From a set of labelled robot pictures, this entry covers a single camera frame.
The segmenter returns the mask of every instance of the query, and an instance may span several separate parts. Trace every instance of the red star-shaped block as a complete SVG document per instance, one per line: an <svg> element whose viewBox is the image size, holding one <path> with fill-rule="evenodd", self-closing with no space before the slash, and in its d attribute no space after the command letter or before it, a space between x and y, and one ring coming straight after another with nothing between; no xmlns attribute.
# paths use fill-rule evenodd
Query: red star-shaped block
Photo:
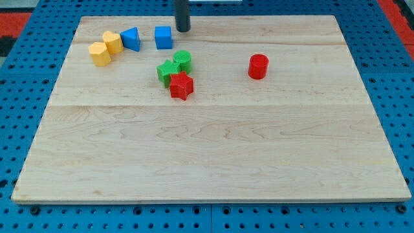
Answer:
<svg viewBox="0 0 414 233"><path fill-rule="evenodd" d="M186 71L181 71L178 74L171 74L171 83L169 90L172 98L181 98L187 100L187 96L194 92L193 79L187 76Z"/></svg>

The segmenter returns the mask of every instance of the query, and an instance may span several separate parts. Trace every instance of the black pole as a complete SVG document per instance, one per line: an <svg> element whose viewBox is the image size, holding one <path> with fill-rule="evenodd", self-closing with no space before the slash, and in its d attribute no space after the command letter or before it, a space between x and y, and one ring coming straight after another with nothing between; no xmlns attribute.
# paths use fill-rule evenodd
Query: black pole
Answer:
<svg viewBox="0 0 414 233"><path fill-rule="evenodd" d="M188 0L174 0L175 27L179 32L188 32L190 25L190 6Z"/></svg>

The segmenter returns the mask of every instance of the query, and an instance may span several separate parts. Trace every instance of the red cylinder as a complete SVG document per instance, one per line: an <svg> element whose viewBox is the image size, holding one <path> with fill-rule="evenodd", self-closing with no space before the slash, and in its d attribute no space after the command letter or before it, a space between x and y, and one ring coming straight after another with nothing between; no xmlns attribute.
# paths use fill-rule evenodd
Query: red cylinder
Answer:
<svg viewBox="0 0 414 233"><path fill-rule="evenodd" d="M260 80L266 76L269 59L263 54L255 54L250 58L248 75L251 78Z"/></svg>

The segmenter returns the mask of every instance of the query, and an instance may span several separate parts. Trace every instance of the green star-shaped block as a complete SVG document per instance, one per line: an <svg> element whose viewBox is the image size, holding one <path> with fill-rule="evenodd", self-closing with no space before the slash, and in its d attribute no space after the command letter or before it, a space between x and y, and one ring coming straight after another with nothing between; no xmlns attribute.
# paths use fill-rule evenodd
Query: green star-shaped block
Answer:
<svg viewBox="0 0 414 233"><path fill-rule="evenodd" d="M178 74L180 71L180 64L170 60L166 60L164 64L157 66L158 79L164 84L165 88L169 87L171 82L169 75Z"/></svg>

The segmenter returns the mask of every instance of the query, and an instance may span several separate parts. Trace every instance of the green block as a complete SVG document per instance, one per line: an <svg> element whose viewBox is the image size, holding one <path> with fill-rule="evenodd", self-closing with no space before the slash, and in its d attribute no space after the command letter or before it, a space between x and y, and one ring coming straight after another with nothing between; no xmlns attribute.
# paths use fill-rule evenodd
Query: green block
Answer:
<svg viewBox="0 0 414 233"><path fill-rule="evenodd" d="M180 64L181 71L186 71L189 74L192 70L191 67L191 54L186 50L180 50L174 53L174 62Z"/></svg>
<svg viewBox="0 0 414 233"><path fill-rule="evenodd" d="M157 66L158 79L164 84L165 88L168 88L169 83L171 83L169 75L178 74L180 71L180 64L170 60L166 60L164 64Z"/></svg>

